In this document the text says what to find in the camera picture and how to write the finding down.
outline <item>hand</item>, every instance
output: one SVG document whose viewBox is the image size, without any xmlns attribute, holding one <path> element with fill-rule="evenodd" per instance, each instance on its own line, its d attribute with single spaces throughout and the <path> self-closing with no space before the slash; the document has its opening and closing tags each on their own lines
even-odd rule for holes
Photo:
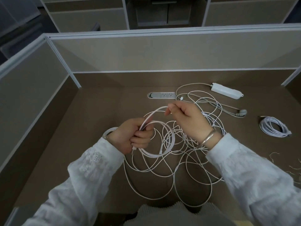
<svg viewBox="0 0 301 226">
<path fill-rule="evenodd" d="M 170 113 L 172 113 L 184 133 L 198 143 L 203 142 L 213 130 L 208 120 L 194 103 L 174 101 L 168 104 L 165 115 L 167 116 Z M 222 135 L 216 132 L 204 145 L 208 149 L 212 149 L 221 138 Z"/>
<path fill-rule="evenodd" d="M 139 131 L 145 118 L 133 118 L 122 123 L 107 136 L 107 140 L 122 154 L 128 154 L 132 147 L 146 148 L 153 136 L 153 124 L 147 125 L 144 131 Z"/>
</svg>

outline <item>bracelet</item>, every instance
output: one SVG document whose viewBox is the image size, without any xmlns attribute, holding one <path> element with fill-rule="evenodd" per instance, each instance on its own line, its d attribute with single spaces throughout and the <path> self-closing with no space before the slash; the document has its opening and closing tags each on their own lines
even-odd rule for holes
<svg viewBox="0 0 301 226">
<path fill-rule="evenodd" d="M 215 132 L 216 132 L 216 129 L 214 128 L 200 145 L 203 146 L 204 143 L 206 143 L 214 135 Z"/>
</svg>

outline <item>brown desk surface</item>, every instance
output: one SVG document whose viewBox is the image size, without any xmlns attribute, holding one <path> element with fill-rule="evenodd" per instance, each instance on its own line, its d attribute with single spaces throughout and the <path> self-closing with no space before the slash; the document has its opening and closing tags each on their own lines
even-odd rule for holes
<svg viewBox="0 0 301 226">
<path fill-rule="evenodd" d="M 197 88 L 211 92 L 205 86 Z M 169 102 L 169 100 L 148 99 L 147 93 L 169 92 L 175 89 L 176 87 L 81 88 L 15 205 L 44 202 L 49 190 L 68 178 L 68 164 L 91 147 L 105 130 L 120 125 L 126 119 L 144 116 Z M 185 88 L 183 91 L 188 92 L 191 89 L 194 88 Z M 301 158 L 298 144 L 301 133 L 301 106 L 298 102 L 283 87 L 236 87 L 236 89 L 243 92 L 243 98 L 234 100 L 211 92 L 220 103 L 248 111 L 248 115 L 243 119 L 223 113 L 220 119 L 226 131 L 262 157 L 269 158 L 271 152 L 279 152 L 280 155 L 273 155 L 274 162 L 285 171 L 290 169 L 288 165 L 299 167 L 297 158 Z M 266 135 L 258 126 L 260 115 L 280 119 L 292 131 L 292 136 L 276 138 Z M 165 118 L 161 113 L 155 114 L 154 119 L 167 121 L 172 117 Z M 153 141 L 148 150 L 156 150 L 158 146 L 159 143 Z M 139 152 L 135 153 L 135 162 L 140 168 L 146 168 Z M 177 164 L 176 157 L 170 156 L 169 162 L 171 165 Z M 214 171 L 212 165 L 208 165 L 208 168 Z M 134 186 L 148 197 L 155 198 L 163 195 L 172 184 L 172 178 L 159 178 L 151 172 L 140 173 L 129 168 L 127 171 Z M 158 166 L 156 172 L 169 174 L 166 165 Z M 206 181 L 203 171 L 197 166 L 191 166 L 191 172 L 196 179 Z M 178 193 L 189 204 L 201 203 L 208 197 L 209 187 L 194 182 L 184 166 L 179 168 L 176 174 L 176 184 Z M 129 186 L 122 166 L 113 176 L 109 191 L 99 210 L 104 213 L 134 213 L 142 204 L 167 207 L 176 201 L 178 198 L 174 190 L 158 201 L 149 201 L 138 196 Z M 210 201 L 231 219 L 245 219 L 223 182 L 213 185 Z"/>
</svg>

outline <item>sleeve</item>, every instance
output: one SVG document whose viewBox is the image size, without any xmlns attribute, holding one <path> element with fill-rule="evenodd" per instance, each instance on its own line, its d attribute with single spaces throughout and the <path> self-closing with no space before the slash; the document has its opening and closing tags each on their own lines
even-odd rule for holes
<svg viewBox="0 0 301 226">
<path fill-rule="evenodd" d="M 48 200 L 23 225 L 93 225 L 97 205 L 123 160 L 124 155 L 101 138 L 70 163 L 70 177 L 49 192 Z"/>
<path fill-rule="evenodd" d="M 250 220 L 262 225 L 300 225 L 301 193 L 290 175 L 229 133 L 206 157 Z"/>
</svg>

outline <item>sleeve cuff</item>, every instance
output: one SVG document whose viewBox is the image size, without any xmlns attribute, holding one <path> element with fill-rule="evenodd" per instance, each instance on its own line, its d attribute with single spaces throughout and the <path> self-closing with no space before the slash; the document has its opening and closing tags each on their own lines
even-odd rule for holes
<svg viewBox="0 0 301 226">
<path fill-rule="evenodd" d="M 229 133 L 227 133 L 206 155 L 206 158 L 214 166 L 217 166 L 236 150 L 239 149 L 238 140 L 234 139 Z"/>
<path fill-rule="evenodd" d="M 93 148 L 105 158 L 112 167 L 119 168 L 124 160 L 124 154 L 117 150 L 104 138 L 100 138 Z"/>
</svg>

